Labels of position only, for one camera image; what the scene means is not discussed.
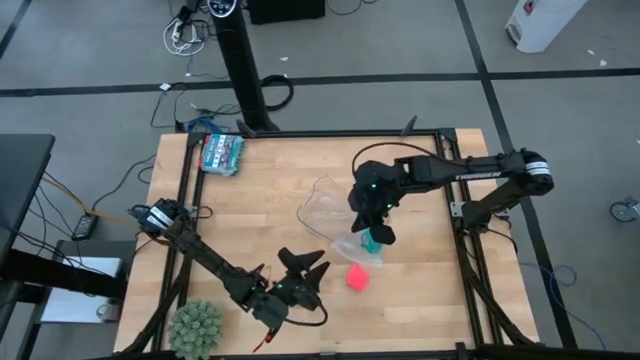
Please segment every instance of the black pole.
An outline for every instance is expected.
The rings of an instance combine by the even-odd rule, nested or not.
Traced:
[[[212,12],[213,23],[244,122],[255,131],[279,131],[267,113],[240,2],[226,2],[235,2],[233,10],[228,14]]]

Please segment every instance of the floor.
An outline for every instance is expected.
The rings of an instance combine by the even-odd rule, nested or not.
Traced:
[[[344,11],[352,2],[333,3]],[[159,0],[0,0],[0,34],[7,34],[0,43],[1,131],[55,134],[48,171],[86,202],[154,153],[168,131],[149,127],[158,84],[210,80],[185,77],[188,59],[164,49],[161,32],[181,1],[169,4],[172,10]],[[579,275],[574,287],[561,290],[565,304],[597,329],[607,349],[640,352],[640,318],[633,315],[640,302],[640,228],[608,213],[612,202],[640,196],[640,168],[634,166],[640,153],[640,47],[634,40],[640,2],[591,0],[544,53],[530,55],[515,50],[503,29],[515,4],[380,0],[353,15],[249,25],[249,33],[262,76],[285,73],[307,84],[272,114],[284,130],[400,128],[417,115],[421,128],[481,128],[491,152],[512,142],[547,157],[556,189],[533,205],[552,263]],[[194,58],[192,71],[225,75],[217,44]],[[455,73],[469,75],[449,81]],[[309,81],[318,77],[335,78]],[[210,90],[181,97],[179,119],[195,116],[190,102],[214,108],[234,101],[228,88],[205,87]],[[156,123],[171,124],[176,95],[163,101]],[[269,103],[282,96],[283,88],[266,89]],[[234,117],[218,120],[235,126]],[[45,189],[75,223],[79,209]],[[124,217],[145,197],[146,185],[130,176],[99,210]],[[46,214],[59,223],[51,209]],[[531,214],[525,219],[517,209],[513,217],[519,258],[535,262]],[[42,223],[29,216],[23,231],[39,236]],[[132,236],[106,221],[96,234],[114,241]],[[54,243],[64,235],[49,228],[47,239]],[[541,340],[562,345],[540,272],[523,272]],[[0,358],[15,357],[30,311],[18,305]],[[600,348],[591,330],[574,319],[571,324],[581,348]],[[45,325],[32,358],[105,356],[115,331],[115,325]]]

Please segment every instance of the black metal frame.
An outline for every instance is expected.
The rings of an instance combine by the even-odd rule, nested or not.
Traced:
[[[401,130],[344,130],[344,131],[281,131],[281,132],[261,132],[257,133],[255,138],[257,139],[281,139],[281,138],[322,138],[322,137],[389,137],[389,136],[401,136]],[[180,186],[178,189],[178,201],[180,201],[184,205],[184,200],[186,197],[187,187],[189,185],[189,172],[191,169],[191,163],[194,156],[195,145],[204,138],[205,134],[202,133],[190,133],[188,134],[187,139],[187,149],[185,153],[185,162],[182,167],[182,175]],[[232,135],[243,135],[239,133],[232,133]],[[433,136],[436,152],[439,156],[447,156],[447,149],[445,148],[445,142],[450,147],[450,155],[454,159],[459,159],[461,157],[460,148],[458,146],[458,141],[456,137],[455,129],[452,128],[441,128],[441,129],[422,129],[422,130],[413,130],[409,136]],[[196,183],[193,193],[193,201],[192,205],[199,207],[200,199],[202,196],[202,190],[204,185],[204,177],[205,173],[198,168],[196,175]],[[459,182],[460,192],[462,199],[461,201],[468,201],[471,199],[469,187],[466,182]],[[447,197],[448,202],[456,201],[455,193],[453,191],[453,185],[449,184],[444,187],[444,191]],[[461,261],[463,257],[467,257],[467,251],[464,247],[464,233],[462,229],[462,225],[459,221],[452,217],[449,212],[452,232],[454,234],[454,240],[456,244],[456,251],[458,255],[458,259]],[[194,229],[197,226],[197,219],[194,219]],[[471,244],[473,246],[473,250],[475,252],[475,262],[478,269],[478,275],[482,284],[491,294],[491,284],[489,281],[489,275],[487,271],[487,264],[484,258],[484,253],[482,251],[482,246],[480,245],[479,237],[472,236]],[[167,254],[167,262],[165,263],[164,268],[164,277],[162,282],[162,292],[160,294],[161,298],[166,295],[166,290],[171,286],[173,282],[173,273],[175,268],[175,260],[176,260],[176,252],[173,249],[169,249]],[[191,269],[191,259],[184,259],[183,261],[188,262],[189,270]],[[188,282],[189,282],[190,271],[186,274],[186,286],[181,289],[178,298],[178,307],[184,305],[187,294],[188,294]],[[478,305],[476,301],[476,295],[471,284],[464,278],[463,279],[463,287],[465,292],[465,300],[467,303],[467,309],[469,312],[469,320],[470,326],[472,330],[473,341],[475,346],[478,347],[483,344],[487,344],[484,338],[484,334],[482,333],[482,326],[480,322],[480,315],[478,310]],[[491,329],[491,335],[494,344],[503,344],[502,332],[500,327],[495,320],[494,316],[487,311],[489,325]],[[152,343],[152,351],[159,351],[160,345],[162,344],[162,336],[164,331],[165,320],[163,319],[156,330],[156,335],[154,336],[154,340]],[[220,357],[211,357],[211,359],[216,358],[224,358],[224,359],[245,359],[251,357],[252,359],[311,359],[311,358],[319,358],[319,359],[462,359],[463,356],[466,356],[466,350],[464,349],[464,344],[458,343],[455,344],[455,350],[445,350],[445,351],[401,351],[401,352],[371,352],[371,353],[331,353],[331,354],[280,354],[280,355],[232,355],[232,356],[220,356]]]

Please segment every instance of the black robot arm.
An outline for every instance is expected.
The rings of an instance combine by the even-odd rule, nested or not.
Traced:
[[[492,214],[518,205],[521,198],[544,195],[553,189],[547,161],[525,149],[461,160],[409,156],[395,159],[391,166],[367,161],[354,177],[349,205],[358,214],[351,231],[370,228],[373,239],[387,245],[395,241],[395,235],[384,225],[384,219],[406,194],[425,193],[460,180],[508,178],[482,200],[462,205],[463,226],[477,230],[486,226]]]
[[[318,292],[320,280],[329,268],[329,262],[311,268],[324,255],[323,250],[296,256],[287,248],[280,249],[278,258],[287,269],[286,275],[280,281],[269,284],[268,280],[260,275],[264,264],[254,270],[246,271],[234,267],[207,246],[191,227],[189,211],[177,201],[160,199],[151,207],[135,206],[129,210],[129,213],[138,219],[140,229],[152,239],[174,246],[184,256],[192,258],[220,279],[229,292],[230,298],[245,312],[252,311],[253,317],[269,328],[267,342],[273,339],[283,322],[304,326],[320,326],[326,322],[328,315],[322,306]],[[183,275],[181,270],[169,295],[163,299],[156,313],[164,313],[173,303],[180,287],[184,286]],[[325,318],[319,323],[299,323],[288,320],[289,307],[296,305],[309,311],[320,307]],[[156,314],[145,329],[153,329],[154,322],[157,323]],[[138,339],[125,352],[142,351],[149,338],[150,332],[141,332]]]

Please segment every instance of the black desk leg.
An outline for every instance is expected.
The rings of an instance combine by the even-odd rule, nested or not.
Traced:
[[[109,298],[124,299],[127,282],[108,275],[11,250],[0,268],[4,280],[20,280]]]

